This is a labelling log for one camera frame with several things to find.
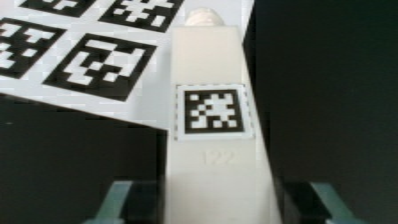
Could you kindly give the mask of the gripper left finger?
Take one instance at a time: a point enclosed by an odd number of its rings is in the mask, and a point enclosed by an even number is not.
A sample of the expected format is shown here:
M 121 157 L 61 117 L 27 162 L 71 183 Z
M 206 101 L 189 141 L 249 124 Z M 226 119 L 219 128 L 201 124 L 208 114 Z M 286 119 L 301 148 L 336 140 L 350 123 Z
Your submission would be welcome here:
M 132 185 L 132 181 L 112 183 L 96 216 L 82 224 L 125 224 L 121 211 Z

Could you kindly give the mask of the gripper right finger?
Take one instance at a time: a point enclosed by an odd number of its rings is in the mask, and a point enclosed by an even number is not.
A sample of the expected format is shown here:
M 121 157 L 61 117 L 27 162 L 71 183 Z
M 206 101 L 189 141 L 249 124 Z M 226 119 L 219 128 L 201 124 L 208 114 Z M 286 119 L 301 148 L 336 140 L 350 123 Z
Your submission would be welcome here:
M 329 183 L 313 182 L 311 187 L 331 214 L 325 224 L 363 224 L 363 220 L 354 215 L 333 185 Z

